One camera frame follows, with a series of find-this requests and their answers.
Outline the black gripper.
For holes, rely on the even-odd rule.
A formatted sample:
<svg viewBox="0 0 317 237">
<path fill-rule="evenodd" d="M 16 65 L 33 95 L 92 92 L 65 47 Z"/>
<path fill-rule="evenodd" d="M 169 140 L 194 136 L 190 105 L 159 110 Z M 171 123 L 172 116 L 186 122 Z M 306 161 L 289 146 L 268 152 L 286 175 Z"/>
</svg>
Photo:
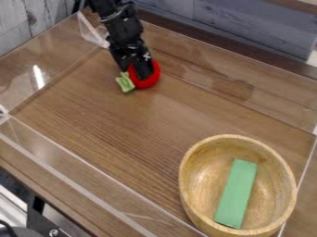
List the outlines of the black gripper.
<svg viewBox="0 0 317 237">
<path fill-rule="evenodd" d="M 137 34 L 131 39 L 119 43 L 109 35 L 107 36 L 108 50 L 121 72 L 127 71 L 133 59 L 135 72 L 140 80 L 145 80 L 153 72 L 152 57 L 144 44 L 141 36 Z"/>
</svg>

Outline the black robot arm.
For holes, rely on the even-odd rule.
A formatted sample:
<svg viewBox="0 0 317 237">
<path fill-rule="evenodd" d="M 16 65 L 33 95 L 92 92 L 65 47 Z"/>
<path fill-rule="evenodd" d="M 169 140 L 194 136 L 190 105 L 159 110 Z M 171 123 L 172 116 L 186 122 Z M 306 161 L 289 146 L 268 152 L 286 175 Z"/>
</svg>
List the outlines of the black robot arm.
<svg viewBox="0 0 317 237">
<path fill-rule="evenodd" d="M 105 26 L 108 50 L 121 71 L 135 67 L 139 79 L 145 80 L 153 73 L 151 53 L 141 39 L 143 26 L 132 1 L 87 0 Z"/>
</svg>

